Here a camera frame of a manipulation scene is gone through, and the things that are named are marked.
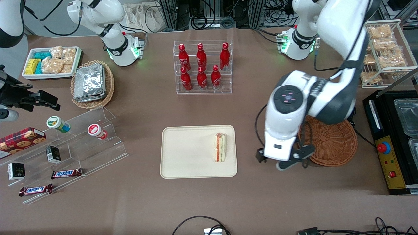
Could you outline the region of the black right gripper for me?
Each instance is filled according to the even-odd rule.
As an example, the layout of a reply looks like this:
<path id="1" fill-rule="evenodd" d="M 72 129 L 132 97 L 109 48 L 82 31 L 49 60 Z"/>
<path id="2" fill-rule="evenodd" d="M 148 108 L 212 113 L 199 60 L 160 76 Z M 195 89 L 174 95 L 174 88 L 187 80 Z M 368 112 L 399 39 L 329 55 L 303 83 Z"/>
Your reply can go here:
<path id="1" fill-rule="evenodd" d="M 39 103 L 37 103 L 32 96 L 34 93 L 29 91 L 32 88 L 31 84 L 24 84 L 9 75 L 1 75 L 1 105 L 24 110 L 33 110 L 34 106 L 40 105 L 55 111 L 61 110 L 58 98 L 43 90 L 39 90 Z"/>

